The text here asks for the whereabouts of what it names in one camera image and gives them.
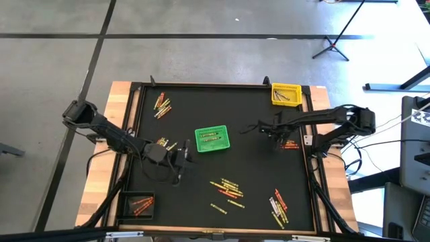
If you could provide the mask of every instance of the yellow basket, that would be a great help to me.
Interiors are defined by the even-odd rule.
[[[275,91],[287,97],[289,100],[286,100],[283,97],[277,98],[275,96]],[[273,105],[290,107],[296,107],[297,105],[302,104],[302,86],[273,83],[271,86],[271,102]]]

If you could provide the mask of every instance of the wooden table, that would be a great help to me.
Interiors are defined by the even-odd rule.
[[[114,81],[110,90],[109,97],[107,99],[107,104],[104,112],[104,116],[108,118],[110,122],[118,127],[122,126],[124,113],[128,101],[128,95],[130,93],[131,82],[129,81]],[[327,89],[322,86],[312,86],[310,87],[312,105],[314,110],[323,110],[330,108],[329,97]],[[130,118],[128,126],[133,125],[134,115],[136,113],[136,103],[138,99],[138,92],[135,92],[133,97],[133,105],[130,112]],[[303,98],[303,109],[307,111],[306,98]],[[306,127],[308,133],[310,132],[310,127]],[[318,133],[325,134],[333,129],[332,124],[321,124],[317,126]],[[98,143],[95,146],[94,153],[100,152],[107,149],[106,143]],[[338,149],[330,149],[330,153],[340,155]],[[120,160],[120,173],[125,162],[125,155],[122,155]],[[112,169],[114,167],[115,153],[113,151],[106,152],[102,155],[96,156],[91,162],[91,167],[89,168],[89,175],[87,177],[87,182],[83,191],[83,196],[81,200],[81,205],[79,207],[76,225],[82,225],[85,223],[90,216],[96,211],[98,206],[105,199],[110,177],[112,174]],[[327,185],[329,188],[330,199],[339,214],[348,225],[358,231],[357,221],[355,219],[353,205],[351,200],[351,194],[349,192],[349,187],[347,183],[347,178],[345,176],[345,170],[343,162],[336,157],[329,156],[324,159],[325,173],[327,177]],[[118,196],[112,202],[112,208],[116,208],[118,202]],[[327,214],[324,208],[324,204],[318,199],[319,210],[321,215],[322,229],[328,231]],[[110,215],[107,221],[107,225],[113,225],[115,219],[116,209],[110,210]]]

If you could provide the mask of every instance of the green basket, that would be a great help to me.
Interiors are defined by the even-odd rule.
[[[230,147],[227,127],[225,125],[199,128],[194,133],[196,134],[197,151],[200,153],[219,151]]]

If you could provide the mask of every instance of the wooden frame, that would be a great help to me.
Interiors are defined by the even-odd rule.
[[[128,101],[128,95],[130,93],[131,82],[129,81],[114,81],[110,90],[110,94],[107,100],[104,115],[108,120],[114,123],[116,126],[121,127],[124,119],[124,113]],[[325,87],[310,87],[312,105],[314,110],[323,110],[330,108],[329,97],[327,89]],[[134,92],[132,98],[132,108],[128,120],[128,127],[132,127],[134,116],[136,114],[136,106],[138,99],[138,91]],[[306,104],[306,98],[303,98],[303,110],[307,111],[308,106]],[[317,126],[318,133],[327,133],[333,129],[332,124],[321,124]],[[106,149],[105,143],[99,143],[95,147],[95,153]],[[331,149],[330,153],[340,155],[340,151],[337,149]],[[89,169],[89,175],[85,184],[81,205],[79,207],[76,225],[82,225],[89,217],[95,212],[98,206],[103,202],[109,189],[110,177],[114,167],[114,152],[107,152],[100,156],[95,157],[92,160],[91,167]],[[120,159],[120,170],[122,172],[124,168],[126,156],[122,155]],[[347,179],[345,177],[345,170],[343,168],[343,162],[336,157],[327,157],[324,159],[325,172],[327,177],[327,185],[329,188],[329,194],[331,202],[338,210],[339,214],[343,219],[346,220],[347,224],[354,230],[358,231],[357,221],[353,212],[351,194]],[[112,209],[107,220],[107,225],[114,225],[116,205],[118,203],[118,195],[112,202]],[[321,225],[323,231],[328,231],[327,213],[324,208],[324,204],[318,199],[318,207],[321,216]],[[144,231],[167,231],[167,232],[193,232],[193,233],[258,233],[258,234],[315,234],[315,231],[283,231],[283,230],[258,230],[258,229],[214,229],[214,228],[197,228],[197,227],[164,227],[164,226],[146,226],[146,225],[121,225],[121,230],[144,230]]]

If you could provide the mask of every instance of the gray floor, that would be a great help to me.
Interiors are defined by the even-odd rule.
[[[312,60],[327,46],[322,40],[105,40],[87,99],[103,112],[112,81],[148,81],[149,75],[160,82],[196,83],[260,83],[268,75],[274,82],[324,85],[332,106],[367,106],[383,124],[400,114],[405,94],[365,93],[361,86],[402,83],[425,67],[415,40],[402,35],[408,26],[398,22],[398,16],[411,14],[409,1],[363,7],[347,33],[377,38],[340,41],[350,62],[334,52]],[[97,34],[108,5],[0,0],[0,32]],[[117,0],[108,33],[337,34],[356,7],[317,0]],[[95,41],[0,39],[0,142],[26,150],[22,158],[0,156],[0,233],[31,229],[65,133],[61,114],[81,89]],[[398,138],[399,130],[363,145]],[[371,148],[381,169],[399,164],[398,144]],[[89,141],[75,137],[47,229],[73,227],[92,152]],[[355,156],[345,154],[347,161]],[[377,171],[364,161],[363,174]],[[366,212],[357,199],[354,206],[360,220],[378,225],[374,214],[382,211]]]

